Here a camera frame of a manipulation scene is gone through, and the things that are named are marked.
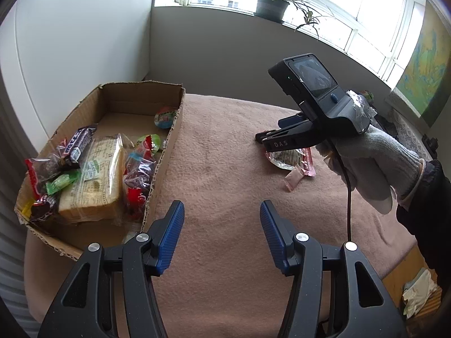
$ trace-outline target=knit glove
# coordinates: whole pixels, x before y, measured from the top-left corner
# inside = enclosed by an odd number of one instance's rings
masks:
[[[392,209],[392,193],[397,199],[409,194],[419,176],[420,159],[384,131],[370,125],[356,137],[332,140],[347,170],[352,190],[355,188],[377,211],[387,214]],[[341,166],[329,144],[316,146],[326,156],[325,162],[344,181]]]

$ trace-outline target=cardboard box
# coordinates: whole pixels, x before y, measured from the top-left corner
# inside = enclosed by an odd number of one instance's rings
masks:
[[[141,225],[141,230],[147,230],[155,219],[157,197],[182,122],[184,93],[185,90],[181,85],[155,81],[100,85],[83,99],[58,127],[38,158],[46,158],[64,138],[70,139],[78,128],[93,123],[98,123],[95,133],[97,138],[116,133],[125,134],[133,142],[143,135],[152,133],[161,136],[162,141],[167,138],[167,147],[160,155],[155,169]],[[170,130],[158,128],[154,124],[156,112],[164,106],[179,108]],[[31,198],[33,192],[27,174],[17,195],[14,211],[20,223],[25,224],[44,243],[69,258],[78,259],[83,249],[94,242],[104,247],[118,245],[127,233],[124,227],[115,226],[110,220],[73,225],[46,221],[33,225],[28,223],[27,218],[21,213]]]

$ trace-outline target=black cable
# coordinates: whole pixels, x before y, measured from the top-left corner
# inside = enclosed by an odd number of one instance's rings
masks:
[[[330,138],[327,138],[329,145],[332,147],[332,151],[337,156],[338,162],[340,163],[341,170],[343,170],[344,180],[346,181],[346,187],[348,188],[348,210],[347,210],[347,229],[348,229],[348,241],[352,241],[351,239],[351,181],[348,177],[348,172],[346,171],[346,168],[344,167],[343,160],[341,160],[341,156],[338,153],[337,148],[335,147],[334,143]]]

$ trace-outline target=white wall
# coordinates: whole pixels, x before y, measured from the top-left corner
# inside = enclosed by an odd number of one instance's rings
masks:
[[[437,158],[441,162],[445,175],[451,178],[451,99],[448,99],[432,125],[428,137],[438,139]]]
[[[149,77],[183,83],[188,93],[217,95],[297,109],[268,74],[283,58],[314,53],[345,89],[374,93],[375,106],[390,88],[331,46],[272,21],[203,7],[154,7]]]
[[[17,0],[0,27],[0,70],[37,150],[95,86],[147,74],[151,1]]]

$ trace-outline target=metal bolt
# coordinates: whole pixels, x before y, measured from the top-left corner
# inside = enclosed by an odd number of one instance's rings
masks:
[[[142,243],[143,241],[149,240],[148,234],[139,234],[136,236],[136,240]]]
[[[303,232],[299,232],[298,234],[296,234],[296,239],[298,239],[299,241],[307,241],[308,235],[304,234]]]
[[[99,243],[92,243],[92,244],[90,244],[90,245],[87,247],[87,249],[88,249],[90,252],[97,252],[97,251],[100,249],[100,244],[99,244]]]
[[[355,252],[355,251],[357,250],[357,244],[356,244],[356,243],[353,243],[352,241],[348,241],[348,242],[344,245],[344,247],[345,247],[347,250],[350,250],[351,252]]]

